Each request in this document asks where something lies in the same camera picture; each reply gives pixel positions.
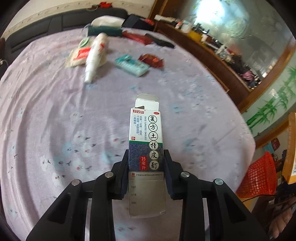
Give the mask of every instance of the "green stripe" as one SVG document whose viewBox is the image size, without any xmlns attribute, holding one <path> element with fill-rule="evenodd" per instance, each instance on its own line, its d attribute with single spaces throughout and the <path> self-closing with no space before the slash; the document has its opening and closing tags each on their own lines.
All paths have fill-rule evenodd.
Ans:
<svg viewBox="0 0 296 241">
<path fill-rule="evenodd" d="M 149 143 L 150 141 L 129 141 L 129 142 L 133 142 L 133 143 Z"/>
</svg>

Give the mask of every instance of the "red logo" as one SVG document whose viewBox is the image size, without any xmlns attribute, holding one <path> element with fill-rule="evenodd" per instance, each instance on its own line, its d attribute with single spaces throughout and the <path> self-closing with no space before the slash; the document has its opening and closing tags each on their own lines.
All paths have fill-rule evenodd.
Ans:
<svg viewBox="0 0 296 241">
<path fill-rule="evenodd" d="M 133 110 L 133 113 L 144 114 L 145 111 L 144 110 Z"/>
<path fill-rule="evenodd" d="M 87 58 L 90 50 L 91 50 L 91 48 L 83 48 L 83 49 L 79 50 L 78 55 L 74 60 L 81 59 L 81 58 Z"/>
<path fill-rule="evenodd" d="M 147 170 L 147 158 L 145 156 L 140 157 L 140 170 L 141 171 Z"/>
</svg>

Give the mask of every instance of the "white tube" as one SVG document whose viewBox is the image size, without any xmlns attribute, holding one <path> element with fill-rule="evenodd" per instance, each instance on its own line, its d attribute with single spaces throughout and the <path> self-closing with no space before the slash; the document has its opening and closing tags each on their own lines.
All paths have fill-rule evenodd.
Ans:
<svg viewBox="0 0 296 241">
<path fill-rule="evenodd" d="M 96 69 L 100 65 L 101 59 L 105 58 L 107 44 L 108 36 L 105 33 L 100 33 L 93 41 L 89 55 L 86 59 L 84 83 L 91 83 L 93 77 L 96 74 Z"/>
</svg>

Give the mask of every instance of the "dark green towel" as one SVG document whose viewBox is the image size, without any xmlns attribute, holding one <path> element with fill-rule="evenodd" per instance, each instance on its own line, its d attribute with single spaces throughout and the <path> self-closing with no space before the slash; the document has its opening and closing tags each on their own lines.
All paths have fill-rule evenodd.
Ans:
<svg viewBox="0 0 296 241">
<path fill-rule="evenodd" d="M 122 30 L 120 28 L 108 27 L 108 26 L 89 26 L 88 36 L 98 36 L 100 33 L 105 33 L 108 36 L 122 37 Z"/>
</svg>

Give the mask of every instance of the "black cable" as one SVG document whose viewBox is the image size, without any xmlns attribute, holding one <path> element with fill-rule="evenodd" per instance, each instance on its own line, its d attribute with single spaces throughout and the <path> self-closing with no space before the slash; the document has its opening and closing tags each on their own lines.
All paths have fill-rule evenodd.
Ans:
<svg viewBox="0 0 296 241">
<path fill-rule="evenodd" d="M 260 196 L 272 196 L 272 197 L 275 197 L 276 195 L 261 194 L 261 195 L 257 195 L 257 196 L 255 196 L 255 197 L 252 197 L 252 198 L 246 199 L 246 200 L 244 200 L 244 201 L 242 201 L 242 202 L 246 202 L 246 201 L 252 200 L 252 199 L 254 199 L 254 198 L 256 198 L 256 197 L 260 197 Z"/>
</svg>

